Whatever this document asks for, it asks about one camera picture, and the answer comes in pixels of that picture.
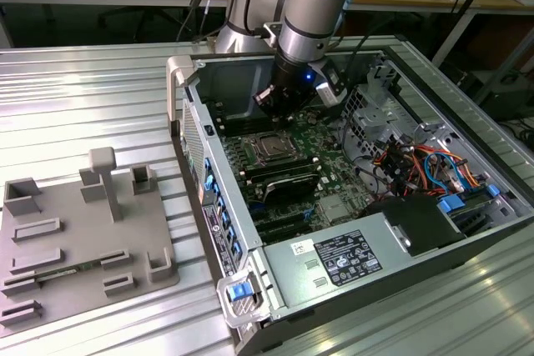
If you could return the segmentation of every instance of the metal work surface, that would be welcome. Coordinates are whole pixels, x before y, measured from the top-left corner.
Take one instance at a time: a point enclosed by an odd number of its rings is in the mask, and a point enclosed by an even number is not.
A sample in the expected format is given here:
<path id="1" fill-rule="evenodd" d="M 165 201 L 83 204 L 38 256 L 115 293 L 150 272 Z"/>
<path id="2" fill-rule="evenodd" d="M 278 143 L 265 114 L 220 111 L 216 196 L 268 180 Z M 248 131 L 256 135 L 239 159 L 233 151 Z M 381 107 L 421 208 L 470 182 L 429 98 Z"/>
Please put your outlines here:
<path id="1" fill-rule="evenodd" d="M 345 43 L 354 46 L 357 40 Z M 477 115 L 411 45 L 394 37 L 372 38 L 366 45 L 391 46 L 534 185 L 533 160 Z M 73 171 L 87 165 L 87 151 L 101 146 L 115 148 L 118 170 L 150 163 L 180 275 L 173 287 L 4 338 L 3 354 L 234 354 L 167 130 L 165 62 L 191 52 L 207 49 L 160 44 L 0 54 L 0 182 L 21 176 L 39 185 L 77 180 Z M 425 104 L 411 106 L 426 112 Z M 532 354 L 533 243 L 534 228 L 526 228 L 465 266 L 292 339 L 269 355 Z"/>

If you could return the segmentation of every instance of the motherboard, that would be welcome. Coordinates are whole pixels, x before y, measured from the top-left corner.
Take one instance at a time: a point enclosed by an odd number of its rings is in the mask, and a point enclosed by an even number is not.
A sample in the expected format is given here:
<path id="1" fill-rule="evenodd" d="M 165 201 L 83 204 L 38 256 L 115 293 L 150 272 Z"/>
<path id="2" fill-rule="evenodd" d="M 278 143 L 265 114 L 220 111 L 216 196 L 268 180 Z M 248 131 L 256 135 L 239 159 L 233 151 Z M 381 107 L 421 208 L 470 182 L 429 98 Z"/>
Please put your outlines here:
<path id="1" fill-rule="evenodd" d="M 225 122 L 223 149 L 265 243 L 346 223 L 372 202 L 336 129 L 313 108 L 276 131 L 262 121 Z"/>

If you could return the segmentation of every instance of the table leg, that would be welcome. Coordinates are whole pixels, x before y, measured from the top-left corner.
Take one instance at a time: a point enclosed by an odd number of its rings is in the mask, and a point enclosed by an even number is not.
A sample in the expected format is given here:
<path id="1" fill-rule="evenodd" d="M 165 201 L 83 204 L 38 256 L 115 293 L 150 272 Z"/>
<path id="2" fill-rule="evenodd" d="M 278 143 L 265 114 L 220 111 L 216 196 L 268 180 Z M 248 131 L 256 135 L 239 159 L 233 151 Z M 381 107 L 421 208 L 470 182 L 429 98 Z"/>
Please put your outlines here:
<path id="1" fill-rule="evenodd" d="M 2 13 L 0 13 L 0 49 L 12 48 L 13 44 L 9 37 L 8 27 L 3 21 Z"/>
<path id="2" fill-rule="evenodd" d="M 437 51 L 432 62 L 439 67 L 443 61 L 446 59 L 447 55 L 451 52 L 458 39 L 465 32 L 472 19 L 476 16 L 476 12 L 468 10 L 461 18 L 460 21 L 455 25 L 454 29 L 451 31 L 447 39 L 443 42 L 440 47 L 440 50 Z"/>

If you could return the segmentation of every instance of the slot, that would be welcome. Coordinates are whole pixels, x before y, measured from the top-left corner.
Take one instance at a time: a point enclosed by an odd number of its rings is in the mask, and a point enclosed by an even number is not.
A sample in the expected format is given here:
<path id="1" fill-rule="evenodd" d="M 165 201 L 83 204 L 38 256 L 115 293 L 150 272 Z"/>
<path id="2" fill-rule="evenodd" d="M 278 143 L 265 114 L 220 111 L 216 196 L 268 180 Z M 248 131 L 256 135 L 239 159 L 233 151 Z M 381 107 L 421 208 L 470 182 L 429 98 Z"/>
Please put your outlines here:
<path id="1" fill-rule="evenodd" d="M 41 304 L 35 300 L 16 303 L 0 313 L 0 324 L 8 327 L 31 318 L 41 317 Z"/>
<path id="2" fill-rule="evenodd" d="M 22 273 L 35 268 L 49 266 L 50 264 L 61 263 L 63 261 L 63 251 L 60 248 L 42 252 L 37 255 L 22 256 L 12 259 L 11 274 Z"/>
<path id="3" fill-rule="evenodd" d="M 38 238 L 61 231 L 59 218 L 37 221 L 36 223 L 20 224 L 13 230 L 12 241 L 20 242 L 26 239 Z"/>
<path id="4" fill-rule="evenodd" d="M 135 288 L 132 273 L 120 274 L 102 281 L 106 296 L 113 296 Z"/>
<path id="5" fill-rule="evenodd" d="M 116 250 L 114 252 L 100 255 L 100 265 L 104 270 L 109 268 L 124 266 L 132 261 L 127 249 Z"/>
<path id="6" fill-rule="evenodd" d="M 26 273 L 5 278 L 0 285 L 0 292 L 9 298 L 18 293 L 38 289 L 40 286 L 37 279 L 33 277 L 34 275 L 35 271 L 27 271 Z"/>

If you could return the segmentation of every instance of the wire bundle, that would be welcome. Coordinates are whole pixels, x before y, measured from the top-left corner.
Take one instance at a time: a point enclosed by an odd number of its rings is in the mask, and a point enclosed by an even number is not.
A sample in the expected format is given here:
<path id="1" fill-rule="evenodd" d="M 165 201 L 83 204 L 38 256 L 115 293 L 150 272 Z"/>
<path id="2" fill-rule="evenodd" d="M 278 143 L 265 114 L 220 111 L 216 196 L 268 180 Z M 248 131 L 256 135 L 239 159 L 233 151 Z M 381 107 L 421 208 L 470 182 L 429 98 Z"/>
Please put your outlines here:
<path id="1" fill-rule="evenodd" d="M 401 151 L 401 148 L 407 146 L 411 148 L 411 153 Z M 403 185 L 404 192 L 398 192 L 399 195 L 402 193 L 402 196 L 407 196 L 410 193 L 423 192 L 431 196 L 441 196 L 454 192 L 454 189 L 449 188 L 447 184 L 438 179 L 440 170 L 445 172 L 442 170 L 442 163 L 451 166 L 458 181 L 465 189 L 469 190 L 480 186 L 467 166 L 467 161 L 446 149 L 436 149 L 428 145 L 393 145 L 393 148 L 389 148 L 389 150 L 388 152 L 386 149 L 378 158 L 374 159 L 373 164 L 384 169 L 387 168 L 385 162 L 388 155 L 392 157 L 401 155 L 405 167 L 400 168 L 400 173 L 396 177 L 401 181 L 400 185 Z"/>

